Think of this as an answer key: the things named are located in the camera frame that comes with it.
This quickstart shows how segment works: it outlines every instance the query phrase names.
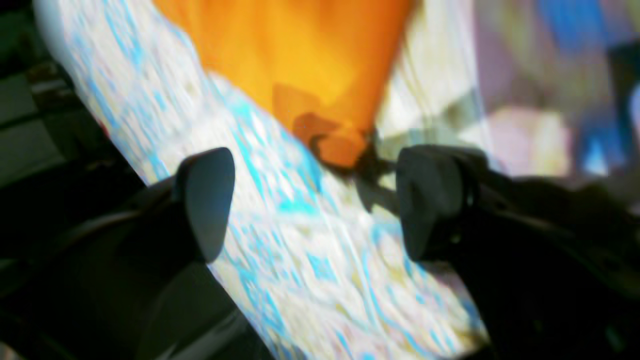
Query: orange fabric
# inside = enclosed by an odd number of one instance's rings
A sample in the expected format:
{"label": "orange fabric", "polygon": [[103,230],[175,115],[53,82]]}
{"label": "orange fabric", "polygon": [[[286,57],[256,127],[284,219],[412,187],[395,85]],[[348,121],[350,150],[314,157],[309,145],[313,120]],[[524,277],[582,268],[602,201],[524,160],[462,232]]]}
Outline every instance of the orange fabric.
{"label": "orange fabric", "polygon": [[410,0],[155,0],[215,70],[320,160],[364,151]]}

